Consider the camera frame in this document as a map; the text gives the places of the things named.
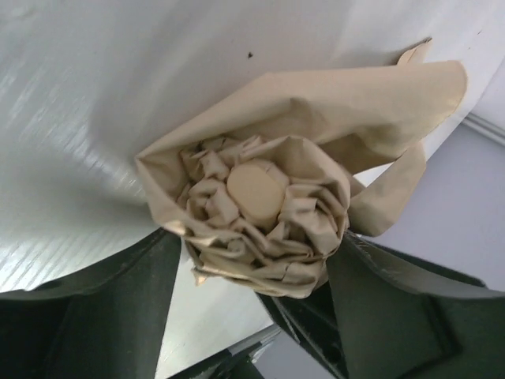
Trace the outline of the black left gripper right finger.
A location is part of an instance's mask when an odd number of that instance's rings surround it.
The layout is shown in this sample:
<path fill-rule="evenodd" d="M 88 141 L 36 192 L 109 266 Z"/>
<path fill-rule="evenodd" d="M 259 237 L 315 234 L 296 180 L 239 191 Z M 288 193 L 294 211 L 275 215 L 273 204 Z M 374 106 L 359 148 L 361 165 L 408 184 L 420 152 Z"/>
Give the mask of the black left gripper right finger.
<path fill-rule="evenodd" d="M 351 233 L 327 272 L 352 378 L 503 377 L 503 292 Z"/>

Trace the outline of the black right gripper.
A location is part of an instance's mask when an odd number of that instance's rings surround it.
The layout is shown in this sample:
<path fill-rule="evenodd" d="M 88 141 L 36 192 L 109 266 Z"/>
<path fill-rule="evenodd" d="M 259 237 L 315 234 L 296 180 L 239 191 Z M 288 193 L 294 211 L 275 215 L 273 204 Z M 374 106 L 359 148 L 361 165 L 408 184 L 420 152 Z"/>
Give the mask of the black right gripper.
<path fill-rule="evenodd" d="M 346 360 L 329 290 L 295 299 L 258 294 L 271 319 L 335 378 L 346 378 Z"/>

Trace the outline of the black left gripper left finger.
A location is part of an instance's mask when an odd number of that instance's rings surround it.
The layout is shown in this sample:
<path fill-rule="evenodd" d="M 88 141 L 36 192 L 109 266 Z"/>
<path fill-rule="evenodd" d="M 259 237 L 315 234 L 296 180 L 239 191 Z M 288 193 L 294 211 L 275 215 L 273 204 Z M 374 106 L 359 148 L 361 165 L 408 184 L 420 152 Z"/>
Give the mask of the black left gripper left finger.
<path fill-rule="evenodd" d="M 153 378 L 181 255 L 158 230 L 30 291 L 1 294 L 3 378 Z"/>

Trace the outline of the beige folding umbrella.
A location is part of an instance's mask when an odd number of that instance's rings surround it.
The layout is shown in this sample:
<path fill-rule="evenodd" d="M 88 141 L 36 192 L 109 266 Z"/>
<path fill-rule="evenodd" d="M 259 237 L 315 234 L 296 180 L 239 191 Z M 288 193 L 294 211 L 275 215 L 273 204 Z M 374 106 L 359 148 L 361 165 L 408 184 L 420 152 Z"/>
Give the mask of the beige folding umbrella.
<path fill-rule="evenodd" d="M 423 139 L 463 101 L 457 61 L 267 73 L 140 152 L 153 220 L 218 276 L 306 298 L 355 231 L 400 217 L 426 168 Z"/>

